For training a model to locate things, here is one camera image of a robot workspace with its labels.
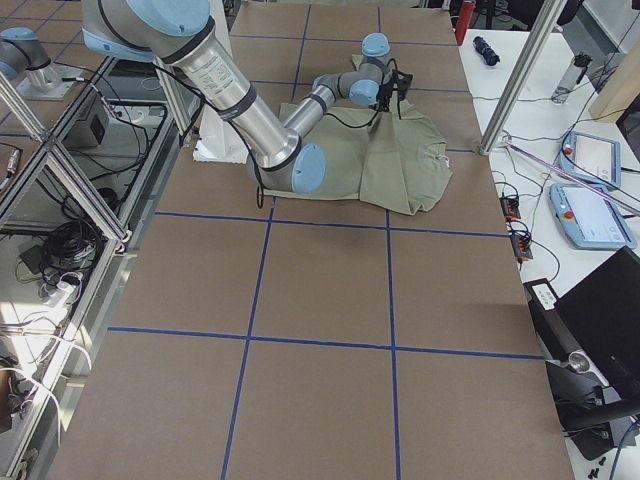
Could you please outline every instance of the label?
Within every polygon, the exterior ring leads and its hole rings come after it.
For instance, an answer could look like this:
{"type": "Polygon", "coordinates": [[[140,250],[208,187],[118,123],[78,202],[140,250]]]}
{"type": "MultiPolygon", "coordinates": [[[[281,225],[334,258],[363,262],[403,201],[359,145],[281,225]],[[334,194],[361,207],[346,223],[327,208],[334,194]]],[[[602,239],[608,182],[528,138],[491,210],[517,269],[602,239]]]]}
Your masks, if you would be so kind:
{"type": "Polygon", "coordinates": [[[194,71],[191,77],[202,93],[214,101],[238,81],[219,55],[211,57],[207,63],[194,71]]]}
{"type": "Polygon", "coordinates": [[[553,310],[555,308],[556,296],[546,283],[534,285],[531,289],[545,310],[553,310]]]}

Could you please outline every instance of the black object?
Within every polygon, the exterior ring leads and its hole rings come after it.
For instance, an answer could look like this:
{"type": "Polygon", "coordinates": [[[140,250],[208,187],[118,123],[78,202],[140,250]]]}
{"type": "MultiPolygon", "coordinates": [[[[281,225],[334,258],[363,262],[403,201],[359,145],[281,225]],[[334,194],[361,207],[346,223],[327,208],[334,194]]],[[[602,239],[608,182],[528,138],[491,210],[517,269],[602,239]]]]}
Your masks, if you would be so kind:
{"type": "Polygon", "coordinates": [[[40,273],[40,262],[42,261],[42,247],[34,245],[20,254],[20,260],[26,265],[29,271],[38,275],[40,273]]]}
{"type": "Polygon", "coordinates": [[[380,85],[378,90],[378,105],[376,110],[379,112],[388,112],[389,103],[391,102],[391,96],[393,92],[397,92],[396,97],[398,103],[398,115],[400,115],[400,102],[407,98],[407,92],[411,88],[411,82],[413,81],[413,74],[404,73],[398,69],[391,71],[391,78],[384,85],[380,85]]]}
{"type": "Polygon", "coordinates": [[[500,61],[500,57],[496,55],[496,52],[493,51],[493,49],[489,46],[489,44],[485,41],[484,38],[482,37],[474,38],[473,46],[475,47],[476,52],[482,55],[482,58],[484,58],[485,63],[490,67],[493,67],[500,61]]]}
{"type": "Polygon", "coordinates": [[[549,307],[549,304],[558,301],[558,295],[547,280],[526,282],[524,289],[536,332],[554,359],[567,361],[569,354],[579,350],[580,345],[560,319],[558,312],[549,307]],[[543,294],[539,292],[546,292],[547,298],[543,298],[543,294]]]}
{"type": "MultiPolygon", "coordinates": [[[[573,20],[583,2],[584,0],[568,0],[556,23],[564,25],[573,20]]],[[[509,15],[524,23],[527,30],[531,30],[543,3],[544,0],[509,0],[509,15]]]]}
{"type": "Polygon", "coordinates": [[[584,458],[595,460],[620,444],[635,445],[632,437],[624,438],[624,433],[633,423],[628,417],[596,423],[584,429],[569,428],[568,421],[576,415],[598,412],[604,407],[597,405],[615,405],[620,397],[613,388],[603,387],[591,373],[574,373],[549,362],[546,362],[546,367],[558,418],[584,458]]]}
{"type": "Polygon", "coordinates": [[[567,328],[622,398],[640,399],[640,258],[623,247],[557,303],[567,328]]]}

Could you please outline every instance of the white cable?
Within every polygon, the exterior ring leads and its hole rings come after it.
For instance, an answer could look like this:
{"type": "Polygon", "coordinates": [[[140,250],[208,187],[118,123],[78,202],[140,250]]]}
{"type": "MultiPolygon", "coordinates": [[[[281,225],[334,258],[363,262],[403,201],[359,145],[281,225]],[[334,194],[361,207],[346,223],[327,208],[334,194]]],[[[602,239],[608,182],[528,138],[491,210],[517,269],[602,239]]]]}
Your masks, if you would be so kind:
{"type": "Polygon", "coordinates": [[[60,416],[60,402],[58,402],[58,399],[53,394],[53,392],[51,390],[49,390],[47,387],[45,387],[43,384],[41,384],[40,382],[35,380],[27,372],[25,372],[24,370],[21,370],[19,368],[2,367],[2,368],[0,368],[0,372],[15,372],[15,373],[19,373],[20,375],[22,375],[25,378],[25,380],[28,380],[29,382],[31,382],[36,387],[42,389],[47,394],[47,396],[51,400],[53,400],[53,403],[56,406],[56,415],[57,415],[57,420],[58,420],[58,447],[60,447],[60,434],[62,432],[62,417],[60,416]]]}
{"type": "Polygon", "coordinates": [[[91,356],[89,355],[89,352],[87,351],[87,349],[81,347],[80,345],[76,345],[73,342],[73,340],[66,340],[66,339],[64,339],[62,337],[58,337],[57,335],[51,335],[50,333],[36,333],[35,335],[51,338],[51,339],[53,339],[53,340],[55,340],[57,342],[65,343],[65,344],[69,345],[71,348],[75,348],[80,353],[82,353],[84,355],[84,357],[87,359],[87,365],[89,366],[89,370],[91,370],[93,368],[93,365],[91,364],[91,356]]]}

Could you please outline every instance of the sticker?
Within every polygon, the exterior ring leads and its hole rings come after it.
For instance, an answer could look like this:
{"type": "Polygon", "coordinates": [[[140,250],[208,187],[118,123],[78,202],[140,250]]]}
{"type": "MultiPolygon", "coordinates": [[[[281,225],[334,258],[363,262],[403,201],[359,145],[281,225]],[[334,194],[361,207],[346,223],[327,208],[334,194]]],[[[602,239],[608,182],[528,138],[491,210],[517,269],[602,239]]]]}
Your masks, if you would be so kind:
{"type": "Polygon", "coordinates": [[[238,81],[219,55],[213,56],[191,75],[198,88],[211,100],[216,100],[225,90],[238,81]]]}

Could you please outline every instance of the light blue joint cap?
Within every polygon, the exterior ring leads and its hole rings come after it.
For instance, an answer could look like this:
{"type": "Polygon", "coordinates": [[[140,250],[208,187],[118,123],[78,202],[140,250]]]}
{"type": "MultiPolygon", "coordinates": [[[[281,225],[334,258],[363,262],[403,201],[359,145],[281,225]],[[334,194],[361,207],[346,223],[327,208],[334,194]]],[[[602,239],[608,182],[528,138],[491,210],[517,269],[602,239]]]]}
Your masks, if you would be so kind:
{"type": "Polygon", "coordinates": [[[126,0],[129,8],[151,28],[174,37],[201,31],[210,15],[209,0],[126,0]]]}
{"type": "Polygon", "coordinates": [[[362,40],[362,54],[367,57],[382,57],[390,50],[389,40],[384,33],[370,33],[362,40]]]}
{"type": "Polygon", "coordinates": [[[131,60],[132,62],[151,63],[154,56],[152,52],[146,52],[144,50],[136,50],[135,48],[121,45],[108,38],[103,38],[95,33],[91,33],[89,30],[82,29],[84,35],[84,44],[96,53],[107,55],[109,57],[116,57],[122,60],[131,60]]]}
{"type": "Polygon", "coordinates": [[[33,33],[33,30],[27,27],[14,27],[7,28],[0,33],[0,38],[3,40],[37,40],[38,36],[33,33]]]}
{"type": "Polygon", "coordinates": [[[11,65],[3,61],[0,61],[0,72],[9,80],[14,80],[18,76],[18,72],[16,72],[11,65]]]}
{"type": "Polygon", "coordinates": [[[356,105],[368,107],[376,103],[378,97],[378,89],[380,87],[376,82],[369,78],[363,78],[351,85],[349,90],[349,98],[356,105]]]}
{"type": "Polygon", "coordinates": [[[291,185],[294,193],[313,193],[322,181],[327,168],[324,152],[315,143],[308,143],[295,160],[291,172],[291,185]]]}

